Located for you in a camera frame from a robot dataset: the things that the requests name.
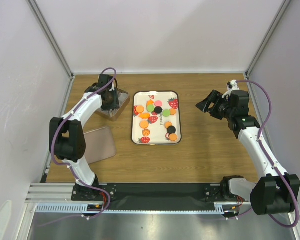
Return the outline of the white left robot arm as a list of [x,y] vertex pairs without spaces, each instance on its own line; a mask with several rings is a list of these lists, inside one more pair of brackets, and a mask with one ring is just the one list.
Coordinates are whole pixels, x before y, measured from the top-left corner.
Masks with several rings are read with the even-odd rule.
[[76,186],[83,187],[82,194],[95,200],[103,190],[99,180],[85,158],[86,140],[83,128],[95,111],[108,104],[106,94],[116,93],[117,74],[102,72],[98,82],[88,87],[80,101],[61,117],[49,123],[49,151],[57,166],[67,167],[75,178]]

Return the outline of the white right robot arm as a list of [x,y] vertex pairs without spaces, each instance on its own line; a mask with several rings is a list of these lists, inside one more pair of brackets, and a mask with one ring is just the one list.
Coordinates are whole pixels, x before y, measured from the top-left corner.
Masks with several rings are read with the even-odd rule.
[[223,95],[213,90],[196,104],[201,112],[228,121],[229,129],[245,147],[259,178],[257,183],[252,183],[242,177],[228,177],[227,184],[220,188],[220,195],[226,201],[237,196],[244,198],[259,216],[298,213],[300,179],[289,174],[271,152],[260,124],[249,114],[249,102],[250,95],[246,91],[233,90]]

